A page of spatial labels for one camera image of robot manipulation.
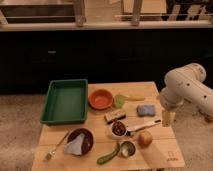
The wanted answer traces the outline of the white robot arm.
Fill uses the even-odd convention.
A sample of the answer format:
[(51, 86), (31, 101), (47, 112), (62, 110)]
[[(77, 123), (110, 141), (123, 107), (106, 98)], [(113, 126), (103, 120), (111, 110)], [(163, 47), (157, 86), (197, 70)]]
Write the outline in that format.
[(164, 126), (171, 125), (173, 110), (182, 106), (185, 100), (213, 120), (213, 89), (204, 84), (205, 79), (206, 70), (198, 63), (172, 69), (165, 75), (165, 87), (159, 93)]

